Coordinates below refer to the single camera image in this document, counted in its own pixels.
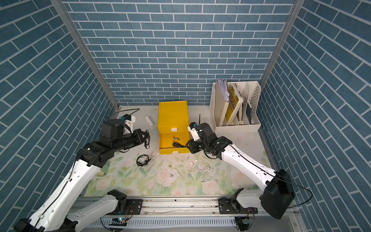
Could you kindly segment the yellow drawer cabinet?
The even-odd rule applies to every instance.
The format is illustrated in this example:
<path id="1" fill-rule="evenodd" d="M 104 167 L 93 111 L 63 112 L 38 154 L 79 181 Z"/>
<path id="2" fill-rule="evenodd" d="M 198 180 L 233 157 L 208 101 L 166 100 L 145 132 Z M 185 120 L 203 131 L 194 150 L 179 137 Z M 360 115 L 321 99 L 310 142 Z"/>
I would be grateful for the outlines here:
<path id="1" fill-rule="evenodd" d="M 161 155 L 189 153 L 188 148 L 172 146 L 173 137 L 178 137 L 179 143 L 186 145 L 190 140 L 188 131 L 189 116 L 187 101 L 168 101 L 159 103 L 157 129 L 159 132 L 159 152 Z"/>

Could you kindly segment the black earphones large coil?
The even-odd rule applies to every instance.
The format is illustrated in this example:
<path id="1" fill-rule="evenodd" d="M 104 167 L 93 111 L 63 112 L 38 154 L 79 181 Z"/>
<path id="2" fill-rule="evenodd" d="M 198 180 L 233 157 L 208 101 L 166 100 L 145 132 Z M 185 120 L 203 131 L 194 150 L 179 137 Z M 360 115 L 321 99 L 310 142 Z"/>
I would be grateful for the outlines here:
<path id="1" fill-rule="evenodd" d="M 149 133 L 149 130 L 146 130 L 144 132 L 145 136 L 144 136 L 144 146 L 146 149 L 149 149 L 150 148 L 150 133 Z"/>

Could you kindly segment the small black wired earphones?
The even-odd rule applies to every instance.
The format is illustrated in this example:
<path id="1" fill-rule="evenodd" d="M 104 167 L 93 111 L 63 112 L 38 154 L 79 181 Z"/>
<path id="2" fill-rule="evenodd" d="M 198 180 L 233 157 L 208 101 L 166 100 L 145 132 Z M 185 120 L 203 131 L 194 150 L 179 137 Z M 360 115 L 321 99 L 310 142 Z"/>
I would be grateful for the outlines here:
<path id="1" fill-rule="evenodd" d="M 186 148 L 185 145 L 182 145 L 179 143 L 179 138 L 178 137 L 173 137 L 173 142 L 172 142 L 172 146 L 175 147 L 175 148 Z"/>

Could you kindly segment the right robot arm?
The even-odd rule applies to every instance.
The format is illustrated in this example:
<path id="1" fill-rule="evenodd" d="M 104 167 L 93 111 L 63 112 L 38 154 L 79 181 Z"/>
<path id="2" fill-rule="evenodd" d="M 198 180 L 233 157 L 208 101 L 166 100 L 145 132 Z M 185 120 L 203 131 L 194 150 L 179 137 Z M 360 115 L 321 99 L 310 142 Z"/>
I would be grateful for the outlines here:
<path id="1" fill-rule="evenodd" d="M 261 190 L 259 200 L 262 208 L 275 219 L 281 219 L 288 209 L 305 205 L 314 197 L 309 188 L 293 183 L 284 169 L 276 171 L 253 159 L 229 138 L 217 136 L 208 123 L 192 122 L 187 129 L 192 136 L 186 144 L 188 150 L 192 154 L 203 151 L 208 158 L 222 160 L 249 177 Z M 294 188 L 305 189 L 310 197 L 293 205 Z"/>

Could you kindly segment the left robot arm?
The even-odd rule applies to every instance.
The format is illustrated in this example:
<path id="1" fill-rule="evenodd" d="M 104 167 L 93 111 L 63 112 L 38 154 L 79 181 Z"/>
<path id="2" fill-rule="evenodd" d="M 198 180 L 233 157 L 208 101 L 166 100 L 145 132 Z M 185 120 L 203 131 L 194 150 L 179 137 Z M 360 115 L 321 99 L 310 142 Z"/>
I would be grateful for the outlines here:
<path id="1" fill-rule="evenodd" d="M 140 145 L 149 148 L 149 131 L 133 130 L 132 126 L 131 120 L 105 121 L 99 140 L 87 143 L 78 151 L 75 162 L 59 186 L 30 218 L 20 219 L 14 231 L 80 232 L 106 214 L 128 213 L 127 195 L 116 189 L 82 210 L 69 211 L 84 187 L 116 152 Z"/>

